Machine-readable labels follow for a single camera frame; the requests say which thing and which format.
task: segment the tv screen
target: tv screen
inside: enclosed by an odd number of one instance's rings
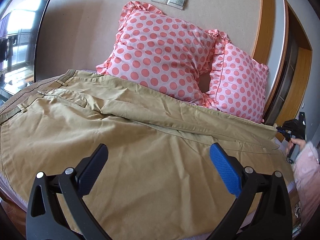
[[[15,94],[36,81],[36,48],[50,0],[25,0],[0,21],[0,88]]]

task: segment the person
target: person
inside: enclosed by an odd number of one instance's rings
[[[305,140],[292,138],[288,143],[286,155],[294,144],[299,146],[300,153],[291,168],[300,198],[303,230],[320,204],[320,165],[317,149],[311,142],[306,143]]]

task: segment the pink sleeve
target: pink sleeve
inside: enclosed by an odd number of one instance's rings
[[[301,225],[304,227],[320,203],[320,165],[318,151],[308,142],[292,165],[294,181],[300,198]]]

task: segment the blue gripper pad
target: blue gripper pad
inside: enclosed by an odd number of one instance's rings
[[[230,158],[218,143],[210,146],[210,158],[229,193],[238,197],[241,193],[241,177],[230,163]]]

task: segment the polka dot pillow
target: polka dot pillow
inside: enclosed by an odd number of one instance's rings
[[[116,44],[97,71],[204,105],[199,75],[211,70],[217,31],[166,16],[148,3],[123,8]]]
[[[205,101],[213,108],[261,123],[269,68],[219,32]]]

